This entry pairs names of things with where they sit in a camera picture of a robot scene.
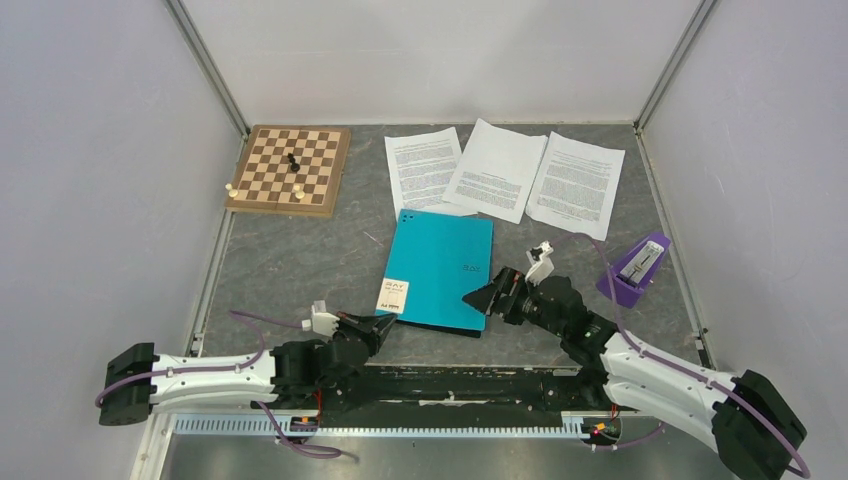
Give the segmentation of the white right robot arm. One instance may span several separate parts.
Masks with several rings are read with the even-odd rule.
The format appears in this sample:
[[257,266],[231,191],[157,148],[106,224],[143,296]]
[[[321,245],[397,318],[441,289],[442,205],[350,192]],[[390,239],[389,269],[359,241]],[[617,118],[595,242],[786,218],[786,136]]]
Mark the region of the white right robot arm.
[[486,316],[555,335],[581,367],[577,392],[585,405],[611,403],[671,425],[715,451],[740,479],[809,477],[797,458],[807,430],[765,376],[715,371],[653,348],[589,310],[567,277],[532,285],[504,267],[463,301]]

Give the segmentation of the purple metronome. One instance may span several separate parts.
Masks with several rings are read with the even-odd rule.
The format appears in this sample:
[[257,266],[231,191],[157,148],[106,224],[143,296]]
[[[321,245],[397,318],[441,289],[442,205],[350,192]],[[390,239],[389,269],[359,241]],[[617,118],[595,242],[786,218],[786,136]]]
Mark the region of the purple metronome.
[[671,245],[671,239],[661,232],[647,235],[610,265],[613,283],[610,284],[606,274],[602,274],[596,282],[596,288],[608,299],[615,292],[618,305],[634,308],[647,286],[653,282],[653,276]]

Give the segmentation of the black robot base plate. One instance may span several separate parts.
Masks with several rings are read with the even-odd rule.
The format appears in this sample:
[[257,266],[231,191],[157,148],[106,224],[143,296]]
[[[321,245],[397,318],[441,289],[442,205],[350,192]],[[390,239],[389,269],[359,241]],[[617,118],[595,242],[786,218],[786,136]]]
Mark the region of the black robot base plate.
[[564,412],[611,412],[605,379],[576,368],[368,366],[268,406],[316,410],[329,427],[552,427]]

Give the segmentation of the aluminium frame rail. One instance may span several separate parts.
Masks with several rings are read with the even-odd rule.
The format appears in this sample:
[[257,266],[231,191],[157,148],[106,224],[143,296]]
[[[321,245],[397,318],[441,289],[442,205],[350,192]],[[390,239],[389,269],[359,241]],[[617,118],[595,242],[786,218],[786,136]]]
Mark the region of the aluminium frame rail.
[[160,479],[178,416],[197,411],[197,407],[188,406],[169,407],[164,411],[154,411],[148,418],[141,436],[129,479]]

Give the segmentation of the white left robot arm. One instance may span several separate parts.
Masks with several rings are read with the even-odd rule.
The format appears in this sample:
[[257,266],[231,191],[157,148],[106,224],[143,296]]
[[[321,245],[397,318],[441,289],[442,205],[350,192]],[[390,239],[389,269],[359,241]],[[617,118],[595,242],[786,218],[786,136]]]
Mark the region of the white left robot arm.
[[372,316],[330,313],[316,303],[298,328],[314,333],[257,352],[229,357],[159,355],[153,343],[137,343],[107,365],[96,396],[98,422],[124,426],[144,422],[154,410],[248,405],[306,408],[319,393],[360,376],[397,321],[394,313]]

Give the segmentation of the black chess pawn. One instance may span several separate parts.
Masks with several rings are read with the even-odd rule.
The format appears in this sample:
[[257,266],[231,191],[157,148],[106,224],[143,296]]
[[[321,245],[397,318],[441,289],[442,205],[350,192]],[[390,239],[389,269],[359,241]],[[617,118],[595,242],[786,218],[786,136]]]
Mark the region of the black chess pawn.
[[298,163],[295,155],[293,153],[288,153],[287,160],[289,162],[289,170],[293,173],[297,173],[300,170],[301,165]]

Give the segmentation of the blue folder with black inside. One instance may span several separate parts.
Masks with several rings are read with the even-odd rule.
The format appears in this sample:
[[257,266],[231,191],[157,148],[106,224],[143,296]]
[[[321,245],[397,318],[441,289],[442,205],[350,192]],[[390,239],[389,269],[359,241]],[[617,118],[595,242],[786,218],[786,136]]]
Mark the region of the blue folder with black inside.
[[481,337],[486,317],[462,297],[489,282],[493,235],[489,219],[401,210],[376,311],[420,328]]

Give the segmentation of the wooden chessboard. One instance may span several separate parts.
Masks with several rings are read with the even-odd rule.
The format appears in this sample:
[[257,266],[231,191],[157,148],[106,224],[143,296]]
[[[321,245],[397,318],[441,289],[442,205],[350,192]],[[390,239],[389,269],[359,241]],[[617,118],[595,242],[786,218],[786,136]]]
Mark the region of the wooden chessboard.
[[226,209],[330,218],[350,141],[342,127],[254,126],[225,186]]

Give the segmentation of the printed paper sheet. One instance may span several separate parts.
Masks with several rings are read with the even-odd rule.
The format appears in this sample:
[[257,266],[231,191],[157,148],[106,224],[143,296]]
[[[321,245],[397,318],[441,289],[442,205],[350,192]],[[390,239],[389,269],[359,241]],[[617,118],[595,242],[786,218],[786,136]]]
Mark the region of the printed paper sheet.
[[442,200],[520,223],[547,141],[477,120]]
[[385,137],[384,141],[396,218],[403,209],[454,216],[477,214],[442,199],[462,154],[455,127]]
[[624,159],[623,150],[552,132],[525,213],[535,221],[604,241]]

